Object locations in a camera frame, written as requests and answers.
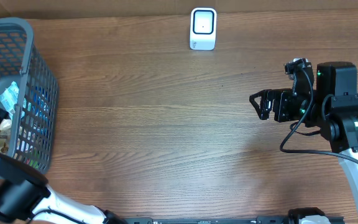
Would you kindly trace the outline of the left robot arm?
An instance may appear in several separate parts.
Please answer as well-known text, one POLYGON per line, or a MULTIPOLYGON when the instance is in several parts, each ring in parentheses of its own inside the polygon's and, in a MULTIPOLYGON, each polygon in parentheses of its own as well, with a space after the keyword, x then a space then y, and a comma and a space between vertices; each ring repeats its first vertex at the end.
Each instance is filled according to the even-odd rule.
MULTIPOLYGON (((0 124, 9 114, 0 108, 0 124)), ((0 153, 0 221, 12 223, 124 223, 109 210, 76 202, 56 191, 33 167, 0 153)))

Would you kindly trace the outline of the green snack bag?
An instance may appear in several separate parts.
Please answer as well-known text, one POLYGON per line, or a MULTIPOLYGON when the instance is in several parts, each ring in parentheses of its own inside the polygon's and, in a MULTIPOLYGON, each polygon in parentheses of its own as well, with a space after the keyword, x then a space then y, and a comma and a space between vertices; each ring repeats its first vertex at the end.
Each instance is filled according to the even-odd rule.
POLYGON ((33 158, 27 160, 27 164, 33 167, 34 169, 38 169, 40 166, 39 159, 40 159, 40 153, 35 152, 33 158))

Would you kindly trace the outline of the beige nut snack bag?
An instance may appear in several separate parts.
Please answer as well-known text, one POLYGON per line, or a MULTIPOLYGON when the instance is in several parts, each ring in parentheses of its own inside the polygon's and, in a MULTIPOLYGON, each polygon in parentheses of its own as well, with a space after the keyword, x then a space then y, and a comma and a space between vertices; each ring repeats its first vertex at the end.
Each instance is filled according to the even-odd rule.
POLYGON ((0 124, 0 153, 7 154, 11 138, 12 120, 4 119, 0 124))

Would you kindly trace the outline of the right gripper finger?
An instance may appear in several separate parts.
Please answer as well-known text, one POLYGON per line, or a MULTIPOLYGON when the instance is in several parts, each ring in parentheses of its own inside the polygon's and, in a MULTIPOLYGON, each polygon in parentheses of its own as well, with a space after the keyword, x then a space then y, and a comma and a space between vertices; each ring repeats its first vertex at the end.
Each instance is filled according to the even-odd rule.
POLYGON ((271 104, 254 105, 255 111, 261 120, 268 120, 270 112, 272 111, 271 104))
POLYGON ((252 95, 250 95, 249 97, 249 101, 251 103, 251 105, 254 108, 268 108, 271 107, 271 101, 272 101, 272 97, 270 96, 273 93, 272 89, 267 89, 267 90, 261 90, 257 93, 254 93, 252 95), (256 98, 260 98, 260 104, 258 105, 256 102, 256 98))

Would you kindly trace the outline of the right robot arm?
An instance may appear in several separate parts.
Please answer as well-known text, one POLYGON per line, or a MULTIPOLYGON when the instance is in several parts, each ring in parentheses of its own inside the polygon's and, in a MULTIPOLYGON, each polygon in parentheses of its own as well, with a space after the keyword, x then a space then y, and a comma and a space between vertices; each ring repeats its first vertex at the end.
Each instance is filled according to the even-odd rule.
POLYGON ((271 112, 279 123, 289 122, 290 132, 279 150, 288 154, 316 154, 338 159, 350 185, 358 213, 358 91, 357 67, 351 62, 324 62, 316 68, 305 58, 284 65, 291 88, 266 89, 250 95, 259 119, 271 112), (287 149, 285 144, 303 124, 316 128, 330 150, 287 149))

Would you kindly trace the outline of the blue Oreo cookie pack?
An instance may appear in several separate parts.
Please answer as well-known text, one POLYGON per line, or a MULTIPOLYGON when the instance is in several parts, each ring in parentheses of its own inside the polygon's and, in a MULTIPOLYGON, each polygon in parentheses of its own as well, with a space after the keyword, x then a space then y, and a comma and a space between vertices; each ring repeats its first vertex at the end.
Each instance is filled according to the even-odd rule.
POLYGON ((41 138, 50 137, 51 108, 48 105, 50 97, 48 91, 42 87, 35 86, 29 90, 29 97, 24 98, 23 113, 26 125, 30 126, 31 138, 34 141, 41 141, 41 138))

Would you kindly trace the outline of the light blue snack packet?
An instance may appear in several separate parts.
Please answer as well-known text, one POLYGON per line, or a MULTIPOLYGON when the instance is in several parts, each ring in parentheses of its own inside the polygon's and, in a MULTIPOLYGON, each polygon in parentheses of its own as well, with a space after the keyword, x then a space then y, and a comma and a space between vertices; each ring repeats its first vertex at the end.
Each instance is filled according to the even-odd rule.
MULTIPOLYGON (((0 94, 0 102, 2 103, 4 109, 9 113, 10 119, 13 119, 15 108, 14 105, 18 102, 19 99, 19 87, 16 82, 12 82, 11 85, 6 88, 3 93, 0 94)), ((24 111, 31 112, 32 104, 28 102, 25 98, 23 101, 23 110, 21 113, 21 118, 24 117, 24 111)))

